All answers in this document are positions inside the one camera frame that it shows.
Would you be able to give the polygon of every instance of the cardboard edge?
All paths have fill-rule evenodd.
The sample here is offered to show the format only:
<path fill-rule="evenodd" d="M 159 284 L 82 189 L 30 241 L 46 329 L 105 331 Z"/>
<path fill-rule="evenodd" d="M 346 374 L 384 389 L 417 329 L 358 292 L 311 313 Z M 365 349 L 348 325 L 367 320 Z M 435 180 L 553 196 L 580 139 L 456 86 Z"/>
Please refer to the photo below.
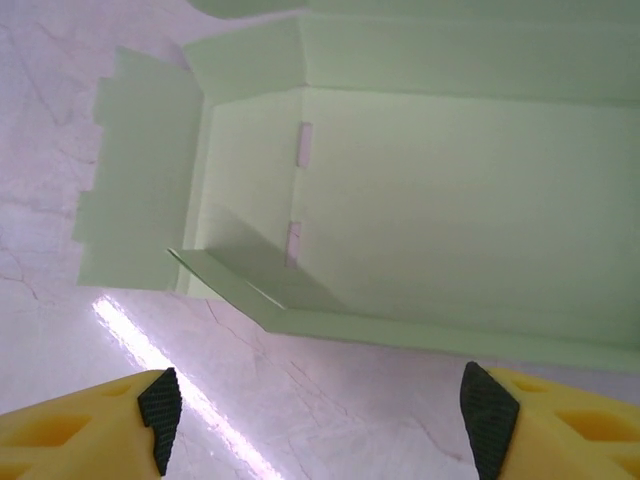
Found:
<path fill-rule="evenodd" d="M 272 332 L 284 310 L 249 282 L 236 275 L 205 250 L 168 249 L 169 254 L 189 273 L 207 285 L 223 300 Z"/>
<path fill-rule="evenodd" d="M 570 340 L 446 328 L 386 319 L 287 310 L 275 332 L 535 364 L 640 372 L 640 351 Z"/>
<path fill-rule="evenodd" d="M 140 68 L 139 66 L 150 66 L 154 71 L 161 71 L 167 75 L 171 75 L 172 78 L 177 79 L 180 82 L 186 82 L 193 86 L 193 92 L 198 95 L 199 100 L 198 110 L 194 109 L 194 115 L 197 115 L 199 121 L 202 116 L 202 106 L 204 102 L 204 94 L 200 90 L 193 74 L 183 68 L 172 65 L 151 55 L 147 55 L 142 52 L 131 50 L 125 47 L 117 47 L 114 58 L 114 70 L 111 77 L 104 77 L 98 80 L 98 86 L 96 90 L 92 116 L 94 123 L 103 127 L 102 139 L 100 142 L 100 149 L 98 152 L 98 165 L 96 170 L 96 176 L 94 178 L 94 184 L 91 189 L 85 192 L 81 192 L 78 204 L 76 208 L 76 218 L 74 222 L 74 229 L 72 232 L 72 239 L 83 246 L 82 261 L 79 269 L 77 282 L 81 285 L 95 285 L 95 286 L 110 286 L 110 287 L 124 287 L 124 288 L 144 288 L 149 290 L 176 290 L 179 288 L 179 268 L 175 267 L 175 275 L 170 274 L 167 277 L 166 285 L 150 285 L 144 284 L 123 284 L 117 282 L 110 282 L 108 285 L 102 280 L 96 280 L 94 273 L 90 273 L 90 257 L 91 251 L 95 248 L 107 248 L 110 245 L 104 244 L 102 238 L 95 238 L 94 232 L 91 229 L 92 221 L 95 220 L 96 204 L 101 198 L 109 196 L 109 190 L 100 188 L 98 177 L 102 168 L 105 168 L 105 162 L 108 162 L 108 144 L 110 140 L 109 127 L 112 123 L 119 121 L 117 115 L 114 116 L 112 108 L 113 103 L 116 103 L 118 97 L 123 93 L 126 93 L 131 88 L 132 83 L 140 81 Z M 183 226 L 183 233 L 180 235 L 180 242 L 175 242 L 176 247 L 181 246 L 184 242 L 186 225 Z M 172 245 L 162 245 L 158 250 L 160 253 L 164 251 L 166 247 Z M 171 260 L 166 260 L 168 265 L 173 268 Z"/>
<path fill-rule="evenodd" d="M 185 45 L 182 50 L 187 63 L 211 104 L 215 107 L 306 86 L 307 58 L 300 18 L 275 18 Z M 260 59 L 251 62 L 258 52 Z M 221 84 L 227 88 L 221 90 Z"/>
<path fill-rule="evenodd" d="M 191 175 L 191 192 L 187 207 L 187 217 L 185 219 L 184 236 L 181 248 L 189 250 L 196 248 L 198 232 L 198 218 L 202 208 L 202 191 L 204 188 L 205 171 L 207 169 L 207 158 L 209 154 L 209 143 L 211 137 L 211 122 L 213 121 L 213 105 L 211 101 L 204 97 L 200 112 L 200 128 L 198 131 L 198 143 L 196 146 L 196 156 Z M 213 290 L 202 285 L 202 282 L 192 275 L 187 269 L 181 267 L 178 271 L 176 281 L 176 291 L 185 295 L 191 292 L 197 297 L 220 298 Z"/>
<path fill-rule="evenodd" d="M 366 316 L 282 309 L 209 254 L 205 253 L 209 258 L 206 266 L 209 275 L 205 275 L 205 268 L 194 265 L 200 259 L 185 258 L 185 252 L 170 250 L 170 253 L 224 300 L 271 333 L 464 356 L 508 358 L 535 364 L 640 372 L 640 351 L 612 346 L 394 322 Z"/>
<path fill-rule="evenodd" d="M 187 0 L 196 10 L 221 19 L 242 18 L 308 7 L 308 0 Z"/>

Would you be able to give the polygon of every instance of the crack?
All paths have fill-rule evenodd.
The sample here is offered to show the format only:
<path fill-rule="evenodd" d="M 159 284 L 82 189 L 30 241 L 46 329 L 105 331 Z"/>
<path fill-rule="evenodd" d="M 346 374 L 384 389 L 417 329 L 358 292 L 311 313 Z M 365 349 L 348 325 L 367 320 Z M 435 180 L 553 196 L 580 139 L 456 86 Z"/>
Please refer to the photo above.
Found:
<path fill-rule="evenodd" d="M 452 453 L 452 452 L 448 452 L 447 450 L 445 450 L 440 443 L 435 439 L 435 437 L 431 434 L 431 432 L 429 431 L 429 429 L 426 427 L 426 425 L 424 423 L 422 423 L 417 417 L 415 416 L 411 416 L 411 418 L 418 424 L 420 425 L 420 428 L 422 428 L 422 431 L 424 432 L 424 434 L 427 436 L 427 438 L 431 441 L 431 443 L 433 443 L 433 446 L 436 447 L 436 449 L 442 453 L 445 457 L 449 457 L 452 460 L 455 460 L 458 463 L 462 463 L 464 465 L 470 465 L 468 462 L 466 462 L 463 458 L 462 455 L 460 455 L 459 453 Z"/>
<path fill-rule="evenodd" d="M 253 339 L 256 341 L 256 343 L 260 347 L 262 354 L 267 355 L 267 347 L 265 347 L 264 343 L 262 343 L 262 339 L 260 338 L 260 332 L 264 332 L 264 330 L 261 330 L 260 328 L 255 328 L 253 331 Z"/>
<path fill-rule="evenodd" d="M 238 340 L 240 340 L 242 343 L 244 343 L 246 346 L 248 346 L 251 350 L 253 350 L 254 352 L 257 353 L 262 353 L 259 352 L 258 349 L 256 349 L 255 346 L 251 345 L 249 342 L 247 342 L 244 338 L 242 338 L 240 335 L 238 335 L 231 327 L 229 327 L 228 325 L 225 325 L 224 323 L 222 323 L 220 321 L 220 319 L 218 319 L 218 316 L 213 312 L 213 308 L 211 307 L 211 304 L 209 303 L 209 300 L 205 300 L 205 303 L 207 304 L 207 308 L 209 309 L 209 311 L 211 312 L 211 316 L 213 317 L 213 319 L 215 320 L 215 322 L 220 325 L 222 328 L 224 328 L 225 330 L 227 330 L 229 333 L 231 333 L 231 335 L 233 335 L 234 337 L 236 337 Z"/>
<path fill-rule="evenodd" d="M 296 452 L 296 449 L 293 448 L 293 444 L 291 443 L 291 439 L 287 439 L 287 443 L 289 444 L 289 448 L 291 449 L 291 453 L 293 453 L 293 456 L 295 457 L 295 459 L 298 461 L 298 465 L 300 465 L 300 470 L 302 471 L 302 474 L 308 478 L 309 480 L 312 480 L 311 475 L 309 475 L 309 472 L 307 472 L 304 468 L 304 466 L 302 465 L 302 462 L 300 461 L 300 457 L 298 456 L 298 452 Z"/>
<path fill-rule="evenodd" d="M 298 365 L 296 365 L 296 364 L 295 364 L 295 362 L 289 362 L 289 363 L 291 363 L 291 365 L 293 366 L 293 368 L 295 368 L 298 372 L 300 372 L 300 374 L 301 374 L 304 378 L 306 378 L 306 379 L 307 379 L 307 380 L 308 380 L 308 381 L 309 381 L 309 382 L 310 382 L 314 387 L 316 387 L 316 388 L 318 389 L 318 392 L 319 392 L 319 394 L 320 394 L 320 397 L 324 398 L 324 399 L 325 399 L 325 400 L 327 400 L 329 403 L 331 403 L 332 405 L 336 406 L 336 407 L 337 407 L 337 408 L 338 408 L 338 409 L 343 413 L 343 415 L 344 415 L 345 417 L 348 417 L 348 418 L 351 418 L 351 419 L 354 419 L 354 420 L 362 421 L 362 418 L 361 418 L 361 417 L 359 417 L 359 416 L 357 416 L 357 415 L 355 415 L 355 416 L 354 416 L 354 415 L 351 415 L 351 414 L 349 413 L 349 410 L 347 410 L 347 408 L 346 408 L 344 405 L 342 405 L 340 402 L 336 401 L 334 398 L 331 398 L 329 395 L 327 395 L 327 394 L 324 392 L 324 390 L 322 390 L 322 388 L 320 388 L 320 386 L 319 386 L 316 382 L 314 382 L 314 381 L 309 377 L 309 375 L 307 375 L 307 373 L 306 373 L 304 370 L 302 370 L 302 368 L 300 368 Z M 295 380 L 295 379 L 294 379 L 294 381 L 295 381 L 298 385 L 301 385 L 301 386 L 302 386 L 302 384 L 301 384 L 300 382 L 298 382 L 297 380 Z"/>
<path fill-rule="evenodd" d="M 24 278 L 24 267 L 22 266 L 22 263 L 20 263 L 20 260 L 18 260 L 18 257 L 9 249 L 2 248 L 2 251 L 6 252 L 7 255 L 9 255 L 13 259 L 13 261 L 16 262 L 16 265 L 18 266 L 18 270 L 20 271 L 20 278 L 9 278 L 9 277 L 5 277 L 4 275 L 0 275 L 0 278 L 7 282 L 20 283 L 24 285 L 31 292 L 31 296 L 33 297 L 33 299 L 39 302 L 40 298 L 38 298 L 36 291 L 33 289 L 31 285 L 27 283 L 27 281 Z"/>
<path fill-rule="evenodd" d="M 20 51 L 20 48 L 18 48 L 18 43 L 15 40 L 13 32 L 11 31 L 11 29 L 9 29 L 8 31 L 9 31 L 9 42 L 11 43 L 11 45 L 14 48 L 14 50 L 16 51 L 16 56 L 18 57 L 18 62 L 20 62 L 20 66 L 24 70 L 24 74 L 27 77 L 27 80 L 29 81 L 29 83 L 31 84 L 31 87 L 34 90 L 34 92 L 36 94 L 36 97 L 38 98 L 38 101 L 40 103 L 42 103 L 44 108 L 47 110 L 47 112 L 49 113 L 49 116 L 51 117 L 51 120 L 54 123 L 54 125 L 56 125 L 58 127 L 61 127 L 61 126 L 65 125 L 65 123 L 67 123 L 67 122 L 60 122 L 56 118 L 56 115 L 53 112 L 53 110 L 51 109 L 51 106 L 45 101 L 44 95 L 42 94 L 42 90 L 40 90 L 40 87 L 38 87 L 38 84 L 36 83 L 35 79 L 33 78 L 33 75 L 31 74 L 31 69 L 29 69 L 29 67 L 27 66 L 27 61 L 25 60 L 24 55 L 22 55 L 22 52 Z"/>
<path fill-rule="evenodd" d="M 159 10 L 161 12 L 168 13 L 169 15 L 172 15 L 174 17 L 176 16 L 176 12 L 172 12 L 167 7 L 165 7 L 164 5 L 156 4 L 156 5 L 154 5 L 153 9 L 154 10 Z"/>
<path fill-rule="evenodd" d="M 68 220 L 73 219 L 73 216 L 75 215 L 75 212 L 73 211 L 65 211 L 65 210 L 54 210 L 51 208 L 44 208 L 44 207 L 40 207 L 38 205 L 34 205 L 33 201 L 25 201 L 25 200 L 20 200 L 20 199 L 16 199 L 16 198 L 4 198 L 4 197 L 0 197 L 0 203 L 4 204 L 4 205 L 15 205 L 18 207 L 23 207 L 26 208 L 27 210 L 33 212 L 33 213 L 42 213 L 42 214 L 47 214 L 47 215 L 55 215 L 55 216 L 59 216 Z"/>
<path fill-rule="evenodd" d="M 58 150 L 58 152 L 62 153 L 63 155 L 66 155 L 67 157 L 71 158 L 72 160 L 75 160 L 78 163 L 82 163 L 83 165 L 95 165 L 96 163 L 98 163 L 97 160 L 93 159 L 85 159 L 82 157 L 78 157 L 77 155 L 74 155 L 72 153 L 67 152 L 64 148 L 57 146 L 56 150 Z"/>
<path fill-rule="evenodd" d="M 283 371 L 298 387 L 300 387 L 302 390 L 304 390 L 305 392 L 312 394 L 313 392 L 311 392 L 305 385 L 303 385 L 302 383 L 300 383 L 293 375 L 291 375 L 290 372 L 288 372 L 287 370 L 278 367 L 275 363 L 273 363 L 273 361 L 267 356 L 266 354 L 266 349 L 264 348 L 264 345 L 262 344 L 262 342 L 258 339 L 258 343 L 260 344 L 260 346 L 262 347 L 262 350 L 256 348 L 254 345 L 251 345 L 249 342 L 247 342 L 244 338 L 240 337 L 236 332 L 233 331 L 233 329 L 231 329 L 231 327 L 229 327 L 228 325 L 223 324 L 217 317 L 217 315 L 213 312 L 213 309 L 211 308 L 211 305 L 209 304 L 209 301 L 206 300 L 205 303 L 207 304 L 207 308 L 209 309 L 209 311 L 211 312 L 211 315 L 213 316 L 213 319 L 215 320 L 215 322 L 220 325 L 222 328 L 224 328 L 225 330 L 229 331 L 234 337 L 236 337 L 238 340 L 240 340 L 242 343 L 244 343 L 245 345 L 247 345 L 249 348 L 251 348 L 255 353 L 257 353 L 258 355 L 260 355 L 269 365 L 271 365 L 273 368 L 275 368 L 276 370 L 281 370 Z M 314 413 L 313 408 L 311 407 L 311 405 L 309 405 L 309 402 L 307 402 L 302 395 L 297 392 L 296 389 L 296 393 L 297 393 L 297 397 L 300 399 L 300 401 L 304 404 L 304 406 L 306 407 L 309 415 L 311 416 L 311 418 L 313 419 L 313 422 L 316 424 L 316 426 L 320 427 L 321 423 L 318 420 L 318 418 L 316 417 L 316 414 Z"/>
<path fill-rule="evenodd" d="M 185 437 L 183 432 L 179 432 L 180 436 L 182 437 L 182 444 L 184 445 L 184 452 L 185 452 L 185 456 L 187 457 L 187 462 L 189 464 L 189 467 L 193 467 L 194 463 L 193 460 L 191 458 L 191 453 L 189 452 L 189 446 L 187 445 L 187 437 Z"/>
<path fill-rule="evenodd" d="M 49 30 L 47 27 L 45 27 L 42 22 L 35 22 L 36 27 L 38 27 L 38 30 L 40 30 L 45 37 L 47 37 L 49 40 L 51 40 L 51 42 L 60 49 L 60 51 L 62 53 L 64 53 L 67 57 L 69 57 L 70 59 L 72 59 L 72 55 L 65 49 L 62 47 L 61 44 L 63 44 L 65 42 L 64 38 L 58 37 L 57 35 L 54 35 L 51 30 Z"/>
<path fill-rule="evenodd" d="M 63 154 L 62 157 L 56 156 L 57 163 L 61 166 L 62 169 L 64 169 L 66 172 L 69 173 L 69 175 L 73 178 L 74 181 L 76 181 L 77 183 L 81 183 L 82 178 L 80 178 L 80 174 L 76 171 L 75 168 L 73 168 L 73 165 L 71 162 L 68 162 L 66 161 L 67 160 L 66 158 L 63 158 L 64 156 L 71 157 L 71 155 L 62 151 L 62 149 L 60 149 L 59 147 L 56 147 L 56 150 Z"/>
<path fill-rule="evenodd" d="M 223 467 L 231 470 L 232 472 L 234 472 L 236 477 L 241 478 L 241 474 L 243 473 L 243 469 L 242 468 L 237 467 L 233 463 L 229 462 L 228 460 L 221 458 L 213 450 L 209 450 L 208 453 L 209 453 L 209 457 L 212 458 L 214 462 L 219 463 Z"/>

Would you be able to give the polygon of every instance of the white marble floor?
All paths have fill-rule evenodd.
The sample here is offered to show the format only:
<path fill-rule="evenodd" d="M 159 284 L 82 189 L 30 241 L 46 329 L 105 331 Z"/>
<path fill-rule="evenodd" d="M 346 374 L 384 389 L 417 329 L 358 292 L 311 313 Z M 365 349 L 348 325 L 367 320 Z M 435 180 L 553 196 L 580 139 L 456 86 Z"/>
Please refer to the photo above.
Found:
<path fill-rule="evenodd" d="M 268 335 L 222 302 L 74 285 L 114 48 L 180 61 L 177 45 L 237 24 L 184 0 L 0 2 L 0 413 L 172 364 L 187 408 L 169 479 L 477 478 L 465 358 Z M 640 404 L 639 377 L 514 366 Z"/>

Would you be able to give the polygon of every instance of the light green cardboard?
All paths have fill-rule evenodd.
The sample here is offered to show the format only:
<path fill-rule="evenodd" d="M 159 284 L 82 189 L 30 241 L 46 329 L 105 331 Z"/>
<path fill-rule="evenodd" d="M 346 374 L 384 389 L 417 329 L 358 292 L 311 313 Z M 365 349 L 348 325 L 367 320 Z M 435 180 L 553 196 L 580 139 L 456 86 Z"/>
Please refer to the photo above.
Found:
<path fill-rule="evenodd" d="M 430 18 L 456 21 L 531 22 L 538 24 L 613 23 L 637 25 L 636 0 L 188 0 L 219 18 L 309 8 L 316 13 L 361 17 Z"/>
<path fill-rule="evenodd" d="M 237 7 L 227 14 L 253 11 Z M 208 285 L 272 332 L 640 371 L 640 34 L 586 10 L 570 26 L 542 10 L 526 24 L 309 14 L 186 46 L 192 73 L 127 64 L 123 77 L 166 75 L 174 97 L 187 92 L 183 118 L 136 121 L 181 120 L 166 135 L 189 146 L 156 160 L 157 145 L 105 126 L 105 145 L 138 166 L 103 155 L 113 177 L 98 172 L 79 207 L 84 271 Z M 166 222 L 151 187 L 118 189 L 145 169 L 188 179 L 167 183 L 182 206 Z M 112 242 L 95 233 L 118 228 Z M 173 276 L 131 280 L 119 251 Z"/>

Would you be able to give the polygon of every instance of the pink slot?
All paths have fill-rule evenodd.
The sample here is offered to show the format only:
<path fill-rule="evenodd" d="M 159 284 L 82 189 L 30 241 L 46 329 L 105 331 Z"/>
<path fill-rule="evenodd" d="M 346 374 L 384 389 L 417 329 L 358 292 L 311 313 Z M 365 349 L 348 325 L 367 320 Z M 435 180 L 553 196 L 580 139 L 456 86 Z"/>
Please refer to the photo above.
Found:
<path fill-rule="evenodd" d="M 311 161 L 311 136 L 313 135 L 313 125 L 309 122 L 300 124 L 300 139 L 298 144 L 298 166 L 307 168 Z"/>
<path fill-rule="evenodd" d="M 298 255 L 300 253 L 300 222 L 289 223 L 289 238 L 287 240 L 287 256 L 285 266 L 287 268 L 298 268 Z"/>

